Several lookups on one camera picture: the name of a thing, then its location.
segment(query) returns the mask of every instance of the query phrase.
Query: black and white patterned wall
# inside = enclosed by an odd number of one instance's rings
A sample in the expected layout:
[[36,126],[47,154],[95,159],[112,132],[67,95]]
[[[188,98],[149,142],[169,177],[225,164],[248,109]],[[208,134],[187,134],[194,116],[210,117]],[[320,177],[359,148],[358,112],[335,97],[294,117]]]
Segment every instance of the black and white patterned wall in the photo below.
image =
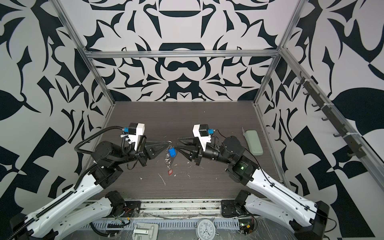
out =
[[[310,0],[288,50],[383,158],[383,25],[380,0]],[[325,239],[382,239],[384,192],[282,59],[260,99],[263,120],[292,190],[331,206]],[[334,226],[328,221],[331,229]]]
[[62,0],[93,51],[277,48],[298,0]]
[[[110,103],[47,0],[0,1],[0,238],[74,184]],[[86,144],[93,147],[94,142]]]
[[253,100],[271,57],[115,58],[94,63],[116,101]]

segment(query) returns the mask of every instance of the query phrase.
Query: gray surface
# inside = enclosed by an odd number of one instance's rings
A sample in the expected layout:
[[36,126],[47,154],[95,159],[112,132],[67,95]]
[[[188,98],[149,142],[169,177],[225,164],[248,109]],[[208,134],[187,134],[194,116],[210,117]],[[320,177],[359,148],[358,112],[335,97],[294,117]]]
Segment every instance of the gray surface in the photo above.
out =
[[[259,217],[258,227],[251,234],[245,236],[238,233],[235,230],[216,230],[220,236],[215,236],[214,240],[297,240],[292,232],[285,227],[266,218]],[[121,231],[115,238],[116,240],[131,240],[131,230]],[[95,240],[95,239],[109,239],[107,237],[101,237],[94,233],[92,230],[79,230],[68,235],[65,240]],[[159,230],[157,240],[169,240],[169,239],[188,239],[197,240],[195,230]]]
[[[273,166],[264,135],[256,117],[253,105],[243,102],[117,102],[108,126],[128,126],[131,122],[145,124],[148,141],[172,141],[178,137],[193,137],[194,124],[208,124],[219,129],[224,136],[236,136],[247,146],[241,127],[259,132],[264,154],[257,159],[271,177],[279,179]],[[121,132],[111,130],[104,133],[102,141],[120,145]],[[147,166],[139,163],[133,170],[121,165],[123,174],[108,189],[95,195],[99,199],[107,192],[117,190],[123,198],[225,198],[236,197],[240,189],[248,189],[235,183],[225,172],[226,165],[203,159],[200,166],[189,162],[178,153],[173,161],[174,173],[169,176],[164,163],[165,152],[148,160]]]

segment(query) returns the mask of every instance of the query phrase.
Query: clock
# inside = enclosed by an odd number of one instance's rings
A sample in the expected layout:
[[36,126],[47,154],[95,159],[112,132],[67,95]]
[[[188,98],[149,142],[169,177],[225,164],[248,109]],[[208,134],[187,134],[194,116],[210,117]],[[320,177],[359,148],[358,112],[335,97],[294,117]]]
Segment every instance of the clock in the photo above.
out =
[[198,240],[212,240],[215,235],[218,235],[214,223],[208,219],[200,220],[195,228]]

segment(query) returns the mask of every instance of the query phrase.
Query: blue tag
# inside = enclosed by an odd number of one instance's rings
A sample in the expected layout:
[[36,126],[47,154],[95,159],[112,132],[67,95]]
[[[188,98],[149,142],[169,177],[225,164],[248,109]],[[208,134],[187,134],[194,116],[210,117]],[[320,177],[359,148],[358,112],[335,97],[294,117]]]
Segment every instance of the blue tag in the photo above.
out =
[[169,149],[169,154],[171,157],[175,157],[176,156],[176,150],[172,147],[171,149]]

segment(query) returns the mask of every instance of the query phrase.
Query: keychain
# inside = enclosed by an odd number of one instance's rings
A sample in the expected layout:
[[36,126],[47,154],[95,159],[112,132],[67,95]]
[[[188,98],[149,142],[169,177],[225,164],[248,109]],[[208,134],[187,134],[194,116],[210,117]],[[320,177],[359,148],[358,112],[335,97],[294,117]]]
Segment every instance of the keychain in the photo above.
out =
[[174,147],[172,147],[172,142],[171,141],[168,141],[169,145],[168,145],[168,148],[166,150],[166,165],[168,167],[168,175],[172,175],[173,173],[173,170],[172,170],[172,167],[171,167],[171,158],[172,157],[175,157],[176,156],[176,150]]

